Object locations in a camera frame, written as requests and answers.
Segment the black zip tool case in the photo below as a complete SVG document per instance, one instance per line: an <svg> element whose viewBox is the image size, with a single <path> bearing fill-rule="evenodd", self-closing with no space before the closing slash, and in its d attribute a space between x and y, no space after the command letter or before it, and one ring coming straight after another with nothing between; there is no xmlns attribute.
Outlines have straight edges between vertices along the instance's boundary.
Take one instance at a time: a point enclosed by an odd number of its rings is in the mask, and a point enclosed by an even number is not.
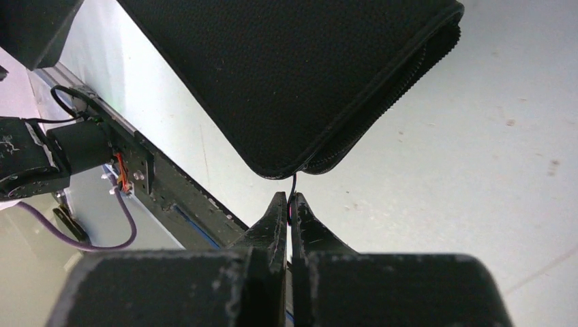
<svg viewBox="0 0 578 327"><path fill-rule="evenodd" d="M333 169L458 43L458 1L122 1L243 161Z"/></svg>

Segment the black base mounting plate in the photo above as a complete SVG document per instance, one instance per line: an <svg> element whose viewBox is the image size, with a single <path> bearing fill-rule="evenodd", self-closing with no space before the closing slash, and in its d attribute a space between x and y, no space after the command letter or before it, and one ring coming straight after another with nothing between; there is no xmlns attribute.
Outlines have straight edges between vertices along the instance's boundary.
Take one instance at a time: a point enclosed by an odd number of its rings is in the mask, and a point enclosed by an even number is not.
<svg viewBox="0 0 578 327"><path fill-rule="evenodd" d="M112 146L114 168L123 168L129 191L186 249L219 249L248 226L135 130L91 89L72 86L77 110L101 123Z"/></svg>

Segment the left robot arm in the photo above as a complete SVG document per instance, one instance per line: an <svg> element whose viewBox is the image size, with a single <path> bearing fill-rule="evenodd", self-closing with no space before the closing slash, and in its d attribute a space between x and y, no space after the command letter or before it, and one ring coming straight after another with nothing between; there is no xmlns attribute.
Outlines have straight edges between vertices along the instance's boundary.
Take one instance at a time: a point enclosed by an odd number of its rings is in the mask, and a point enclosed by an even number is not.
<svg viewBox="0 0 578 327"><path fill-rule="evenodd" d="M244 223L99 96L64 88L79 105L69 119L1 118L1 199L14 200L49 230L25 198L61 191L73 175L111 164L106 180L120 198L133 193L153 213L184 220L206 249L130 251L126 244L79 243L49 326L284 326L286 197Z"/></svg>

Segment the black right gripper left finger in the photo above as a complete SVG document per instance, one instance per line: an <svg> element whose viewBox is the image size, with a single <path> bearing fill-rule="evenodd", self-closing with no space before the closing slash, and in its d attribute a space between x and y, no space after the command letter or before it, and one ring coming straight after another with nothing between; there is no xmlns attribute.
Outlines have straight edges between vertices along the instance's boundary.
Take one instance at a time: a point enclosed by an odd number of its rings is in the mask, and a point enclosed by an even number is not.
<svg viewBox="0 0 578 327"><path fill-rule="evenodd" d="M207 250L86 255L70 273L49 326L284 326L283 192L231 245Z"/></svg>

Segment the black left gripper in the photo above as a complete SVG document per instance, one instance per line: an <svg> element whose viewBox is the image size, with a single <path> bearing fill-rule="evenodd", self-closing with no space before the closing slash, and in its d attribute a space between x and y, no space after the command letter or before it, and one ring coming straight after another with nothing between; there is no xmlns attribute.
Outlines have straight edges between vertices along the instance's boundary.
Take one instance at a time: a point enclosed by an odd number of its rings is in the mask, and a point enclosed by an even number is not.
<svg viewBox="0 0 578 327"><path fill-rule="evenodd" d="M82 1L1 0L1 47L28 70L59 61Z"/></svg>

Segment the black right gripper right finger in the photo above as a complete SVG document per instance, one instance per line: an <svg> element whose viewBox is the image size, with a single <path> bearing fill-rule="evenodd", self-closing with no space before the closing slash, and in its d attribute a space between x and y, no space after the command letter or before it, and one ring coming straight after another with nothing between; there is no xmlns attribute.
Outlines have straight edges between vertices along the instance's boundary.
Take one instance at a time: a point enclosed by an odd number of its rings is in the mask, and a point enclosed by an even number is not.
<svg viewBox="0 0 578 327"><path fill-rule="evenodd" d="M462 253L359 253L291 199L297 326L511 326L496 282Z"/></svg>

